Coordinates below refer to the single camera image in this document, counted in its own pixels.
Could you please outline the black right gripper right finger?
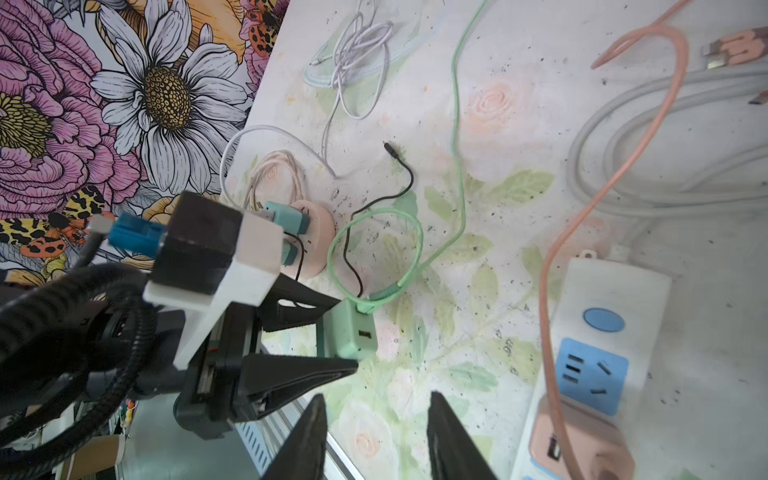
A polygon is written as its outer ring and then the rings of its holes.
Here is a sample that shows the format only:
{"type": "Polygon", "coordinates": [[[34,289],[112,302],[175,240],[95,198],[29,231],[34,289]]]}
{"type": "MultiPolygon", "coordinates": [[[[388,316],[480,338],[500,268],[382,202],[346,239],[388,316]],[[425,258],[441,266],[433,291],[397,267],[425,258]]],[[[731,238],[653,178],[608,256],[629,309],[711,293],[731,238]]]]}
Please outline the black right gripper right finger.
{"type": "Polygon", "coordinates": [[[427,441],[433,479],[496,479],[446,398],[438,391],[430,396],[427,441]]]}

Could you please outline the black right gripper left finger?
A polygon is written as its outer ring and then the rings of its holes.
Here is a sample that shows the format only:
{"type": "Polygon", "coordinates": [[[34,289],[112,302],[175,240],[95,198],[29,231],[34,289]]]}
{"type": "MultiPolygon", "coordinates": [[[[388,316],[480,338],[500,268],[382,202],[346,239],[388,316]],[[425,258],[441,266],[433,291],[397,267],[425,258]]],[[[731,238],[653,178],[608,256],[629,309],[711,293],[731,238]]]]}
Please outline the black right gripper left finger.
{"type": "Polygon", "coordinates": [[[325,400],[322,394],[316,394],[308,403],[262,479],[323,479],[327,428],[325,400]]]}

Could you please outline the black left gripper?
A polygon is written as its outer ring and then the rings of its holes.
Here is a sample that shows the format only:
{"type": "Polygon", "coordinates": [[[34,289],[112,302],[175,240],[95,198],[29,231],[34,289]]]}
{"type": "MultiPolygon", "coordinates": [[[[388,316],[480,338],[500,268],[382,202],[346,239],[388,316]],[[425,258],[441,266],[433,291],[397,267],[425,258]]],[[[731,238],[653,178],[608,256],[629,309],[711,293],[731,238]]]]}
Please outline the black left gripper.
{"type": "Polygon", "coordinates": [[[289,330],[317,324],[339,302],[280,274],[257,310],[231,304],[189,364],[181,368],[173,360],[185,314],[161,311],[148,359],[126,397],[147,400],[174,394],[173,417],[182,429],[203,440],[220,439],[232,430],[235,419],[260,420],[318,387],[357,372],[356,360],[251,354],[258,317],[265,332],[289,330]]]}

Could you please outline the green charger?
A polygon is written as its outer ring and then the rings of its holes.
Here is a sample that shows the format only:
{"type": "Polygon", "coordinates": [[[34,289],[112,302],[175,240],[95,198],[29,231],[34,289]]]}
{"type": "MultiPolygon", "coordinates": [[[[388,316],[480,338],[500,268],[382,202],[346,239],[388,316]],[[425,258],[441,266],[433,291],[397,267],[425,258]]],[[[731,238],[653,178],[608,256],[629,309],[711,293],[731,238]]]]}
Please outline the green charger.
{"type": "Polygon", "coordinates": [[[316,340],[320,358],[363,361],[378,349],[373,316],[359,312],[349,299],[324,313],[316,324],[316,340]]]}

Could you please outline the teal two-tone charger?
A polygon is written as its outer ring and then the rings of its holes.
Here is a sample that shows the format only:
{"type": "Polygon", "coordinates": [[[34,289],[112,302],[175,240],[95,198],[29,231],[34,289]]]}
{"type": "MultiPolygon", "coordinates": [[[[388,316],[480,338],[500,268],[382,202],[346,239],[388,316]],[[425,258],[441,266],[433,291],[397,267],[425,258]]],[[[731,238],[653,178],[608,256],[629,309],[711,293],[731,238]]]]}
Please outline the teal two-tone charger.
{"type": "Polygon", "coordinates": [[[293,206],[266,202],[262,211],[265,218],[279,225],[289,234],[304,235],[309,228],[309,215],[293,206]]]}

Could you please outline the pink charger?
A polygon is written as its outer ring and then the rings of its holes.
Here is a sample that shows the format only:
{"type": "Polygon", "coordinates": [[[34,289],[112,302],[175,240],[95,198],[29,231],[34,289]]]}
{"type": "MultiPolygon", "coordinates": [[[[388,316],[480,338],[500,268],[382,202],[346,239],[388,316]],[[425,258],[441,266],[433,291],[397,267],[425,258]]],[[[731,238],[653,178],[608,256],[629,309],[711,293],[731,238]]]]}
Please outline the pink charger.
{"type": "MultiPolygon", "coordinates": [[[[633,479],[635,461],[624,435],[611,422],[562,401],[570,444],[585,479],[633,479]]],[[[532,463],[552,478],[571,479],[552,422],[546,396],[538,404],[528,453],[532,463]]]]}

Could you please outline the white blue power strip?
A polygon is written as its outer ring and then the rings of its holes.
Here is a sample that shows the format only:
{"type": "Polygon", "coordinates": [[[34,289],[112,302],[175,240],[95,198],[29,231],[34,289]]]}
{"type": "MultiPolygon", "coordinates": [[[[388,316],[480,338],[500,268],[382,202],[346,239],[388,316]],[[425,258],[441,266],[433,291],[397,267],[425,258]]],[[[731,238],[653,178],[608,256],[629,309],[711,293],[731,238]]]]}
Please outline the white blue power strip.
{"type": "Polygon", "coordinates": [[[632,265],[629,256],[629,248],[614,246],[605,259],[584,250],[570,260],[551,338],[561,402],[614,424],[631,453],[672,280],[632,265]]]}

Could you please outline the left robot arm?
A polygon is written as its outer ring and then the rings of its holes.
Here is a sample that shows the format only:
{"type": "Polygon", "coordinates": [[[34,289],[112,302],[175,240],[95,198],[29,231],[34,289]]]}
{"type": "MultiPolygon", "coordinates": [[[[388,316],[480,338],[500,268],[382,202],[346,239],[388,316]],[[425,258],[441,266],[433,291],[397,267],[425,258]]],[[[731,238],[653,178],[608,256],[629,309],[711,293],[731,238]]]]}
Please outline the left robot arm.
{"type": "Polygon", "coordinates": [[[203,440],[263,419],[313,389],[354,374],[356,360],[272,355],[259,349],[265,331],[317,322],[316,309],[233,303],[192,358],[175,366],[187,320],[142,299],[146,275],[118,263],[80,268],[37,288],[1,291],[1,413],[9,447],[77,402],[89,409],[51,440],[4,458],[5,479],[35,479],[94,438],[128,398],[174,394],[177,424],[203,440]]]}

